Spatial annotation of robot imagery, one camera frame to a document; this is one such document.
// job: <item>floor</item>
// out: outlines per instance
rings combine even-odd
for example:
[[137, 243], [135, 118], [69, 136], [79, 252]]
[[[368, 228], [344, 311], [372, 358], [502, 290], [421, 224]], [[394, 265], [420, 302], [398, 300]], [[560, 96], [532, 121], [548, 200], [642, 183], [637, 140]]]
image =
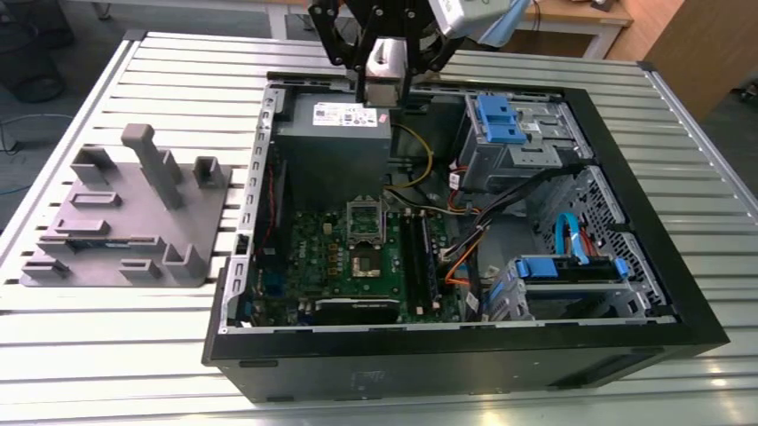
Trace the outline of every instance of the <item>floor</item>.
[[[74, 115], [129, 28], [226, 36], [270, 36], [269, 19], [262, 13], [162, 7], [153, 7], [151, 13], [146, 13], [145, 6], [115, 5], [111, 9], [113, 19], [99, 21], [90, 4], [66, 2], [65, 8], [78, 42], [54, 51], [53, 55], [69, 84], [67, 91], [58, 99], [30, 105], [17, 102], [0, 89], [0, 120], [22, 114]], [[289, 32], [290, 38], [318, 39], [297, 17], [290, 17]], [[34, 182], [67, 124], [59, 118], [46, 118], [6, 126], [6, 131], [21, 141], [22, 151], [15, 156], [0, 154], [0, 230], [25, 198], [25, 191], [3, 193]], [[703, 127], [748, 186], [758, 193], [758, 171], [755, 168], [758, 160], [758, 106], [743, 104], [737, 96], [731, 96]]]

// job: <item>sticker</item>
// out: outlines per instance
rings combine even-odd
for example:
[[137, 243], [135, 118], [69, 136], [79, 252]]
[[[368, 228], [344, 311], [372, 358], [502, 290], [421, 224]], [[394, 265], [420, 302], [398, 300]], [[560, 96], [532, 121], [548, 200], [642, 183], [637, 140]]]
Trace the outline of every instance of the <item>sticker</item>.
[[524, 131], [541, 131], [541, 126], [537, 124], [537, 122], [524, 122], [521, 126], [521, 129]]
[[313, 125], [377, 127], [377, 110], [362, 104], [320, 102], [313, 108]]
[[473, 293], [469, 293], [466, 296], [466, 304], [474, 312], [480, 311], [480, 299], [474, 296]]
[[461, 188], [461, 176], [458, 173], [450, 173], [450, 189], [458, 190]]

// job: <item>desk leg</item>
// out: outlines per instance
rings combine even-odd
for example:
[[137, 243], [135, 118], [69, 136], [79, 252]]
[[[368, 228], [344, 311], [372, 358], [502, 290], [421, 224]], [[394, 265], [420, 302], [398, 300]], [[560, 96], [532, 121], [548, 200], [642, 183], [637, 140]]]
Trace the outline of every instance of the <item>desk leg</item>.
[[290, 8], [285, 4], [267, 6], [269, 24], [271, 25], [271, 38], [288, 40], [288, 14]]
[[99, 20], [111, 19], [111, 3], [95, 3], [93, 2], [93, 9], [95, 9], [95, 14]]
[[621, 27], [618, 25], [604, 25], [593, 37], [593, 42], [585, 52], [585, 59], [605, 59], [608, 51], [614, 45]]

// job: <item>black cable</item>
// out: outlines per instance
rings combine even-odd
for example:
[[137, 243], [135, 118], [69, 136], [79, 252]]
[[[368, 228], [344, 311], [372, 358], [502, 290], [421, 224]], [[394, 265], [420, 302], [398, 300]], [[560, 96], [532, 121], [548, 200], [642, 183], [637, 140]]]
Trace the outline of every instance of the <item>black cable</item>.
[[[472, 241], [473, 238], [477, 237], [480, 233], [485, 232], [488, 225], [490, 225], [492, 219], [490, 215], [494, 211], [501, 211], [506, 209], [512, 204], [516, 204], [518, 201], [524, 200], [526, 197], [530, 196], [532, 192], [542, 185], [544, 182], [549, 181], [553, 178], [565, 175], [573, 175], [582, 171], [586, 167], [586, 164], [580, 162], [576, 164], [570, 164], [569, 166], [564, 166], [560, 169], [548, 169], [541, 171], [533, 177], [526, 179], [518, 185], [508, 189], [498, 198], [490, 203], [490, 205], [482, 209], [481, 213], [477, 215], [477, 219], [474, 220], [474, 225], [469, 229], [468, 237], [465, 241]], [[460, 249], [461, 245], [454, 245], [449, 250], [450, 253]]]
[[[573, 175], [580, 171], [582, 171], [585, 167], [586, 164], [580, 162], [564, 166], [560, 169], [548, 169], [537, 173], [533, 177], [526, 179], [513, 188], [508, 189], [504, 193], [501, 193], [501, 195], [498, 195], [498, 198], [490, 203], [490, 205], [485, 209], [482, 209], [482, 212], [477, 216], [474, 224], [480, 225], [482, 221], [488, 218], [489, 214], [494, 209], [505, 208], [506, 206], [504, 206], [504, 204], [506, 203], [506, 201], [509, 202], [510, 205], [518, 200], [522, 200], [526, 196], [529, 196], [532, 190], [537, 189], [537, 186], [540, 186], [544, 182], [549, 181], [553, 178], [558, 178], [560, 176]], [[513, 194], [518, 194], [518, 196], [509, 200], [509, 197], [512, 197]]]

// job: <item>motherboard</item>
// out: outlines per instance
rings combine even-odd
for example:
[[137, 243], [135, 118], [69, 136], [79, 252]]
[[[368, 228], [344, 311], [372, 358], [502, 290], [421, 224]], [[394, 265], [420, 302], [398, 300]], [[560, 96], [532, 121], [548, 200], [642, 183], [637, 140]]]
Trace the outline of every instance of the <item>motherboard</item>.
[[437, 279], [448, 242], [445, 218], [428, 210], [360, 200], [342, 211], [297, 211], [288, 271], [259, 270], [254, 280], [253, 322], [309, 326], [326, 311], [329, 325], [460, 321], [458, 291]]

